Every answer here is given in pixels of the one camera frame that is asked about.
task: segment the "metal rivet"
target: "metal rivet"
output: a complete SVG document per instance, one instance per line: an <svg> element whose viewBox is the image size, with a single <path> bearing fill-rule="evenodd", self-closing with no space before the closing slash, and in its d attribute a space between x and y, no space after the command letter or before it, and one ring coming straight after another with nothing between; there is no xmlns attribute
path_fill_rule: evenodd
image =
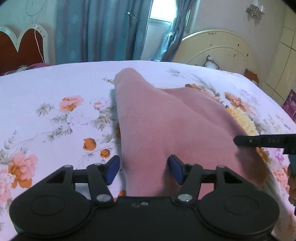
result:
<svg viewBox="0 0 296 241"><path fill-rule="evenodd" d="M96 197L99 202L108 202L111 200L110 195L108 194L100 194Z"/></svg>
<svg viewBox="0 0 296 241"><path fill-rule="evenodd" d="M180 194L178 199L182 202L189 202L192 200L192 196L190 194Z"/></svg>

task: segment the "blue pad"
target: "blue pad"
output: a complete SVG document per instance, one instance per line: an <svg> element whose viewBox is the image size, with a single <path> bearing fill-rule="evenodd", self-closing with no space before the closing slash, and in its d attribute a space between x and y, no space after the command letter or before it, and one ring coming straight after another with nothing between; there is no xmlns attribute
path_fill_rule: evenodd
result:
<svg viewBox="0 0 296 241"><path fill-rule="evenodd" d="M169 164L169 169L172 175L174 176L176 182L179 185L184 184L184 175L182 172L182 167L184 166L184 163L181 162L178 158L174 159L172 156L168 158L168 164Z"/></svg>
<svg viewBox="0 0 296 241"><path fill-rule="evenodd" d="M112 157L105 165L108 166L105 182L106 182L106 185L110 185L110 184L112 184L116 174L118 173L118 171L120 169L119 156Z"/></svg>

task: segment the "black device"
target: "black device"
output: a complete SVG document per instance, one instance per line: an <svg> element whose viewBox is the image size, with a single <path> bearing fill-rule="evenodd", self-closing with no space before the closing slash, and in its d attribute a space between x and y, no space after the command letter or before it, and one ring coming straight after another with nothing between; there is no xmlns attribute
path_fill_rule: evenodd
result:
<svg viewBox="0 0 296 241"><path fill-rule="evenodd" d="M168 166L182 185L170 197L113 197L118 156L84 170L66 165L18 196L10 218L14 241L276 240L270 233L279 217L276 201L225 166L206 170L175 155ZM88 183L91 200L75 191ZM198 200L202 183L214 191Z"/></svg>
<svg viewBox="0 0 296 241"><path fill-rule="evenodd" d="M283 154L289 155L292 175L296 178L296 134L236 136L233 141L237 146L283 148Z"/></svg>

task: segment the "bed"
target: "bed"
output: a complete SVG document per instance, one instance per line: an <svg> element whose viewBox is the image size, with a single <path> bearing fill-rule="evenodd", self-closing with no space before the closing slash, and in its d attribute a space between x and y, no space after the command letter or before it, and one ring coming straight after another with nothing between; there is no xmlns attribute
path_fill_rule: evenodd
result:
<svg viewBox="0 0 296 241"><path fill-rule="evenodd" d="M244 60L247 52L241 50L245 54L239 59ZM136 69L158 88L198 88L225 105L248 134L296 132L295 123L275 101L231 69L107 61L49 66L0 77L1 241L16 234L8 210L12 200L27 188L63 165L84 169L92 163L106 163L113 155L121 156L113 80L126 67ZM281 149L266 148L260 154L270 171L264 190L277 200L281 210L273 234L279 240L295 240L294 207L288 202L288 158ZM17 166L24 165L24 160L26 173L19 173ZM122 169L109 189L115 198L124 194ZM77 185L76 190L89 198L85 185Z"/></svg>

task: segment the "cabinet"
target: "cabinet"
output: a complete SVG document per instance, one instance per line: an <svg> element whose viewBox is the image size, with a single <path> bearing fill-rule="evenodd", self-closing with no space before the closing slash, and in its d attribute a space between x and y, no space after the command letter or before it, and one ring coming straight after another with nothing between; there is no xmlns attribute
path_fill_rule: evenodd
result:
<svg viewBox="0 0 296 241"><path fill-rule="evenodd" d="M279 105L284 103L296 80L296 14L286 7L281 40L266 83L261 89Z"/></svg>

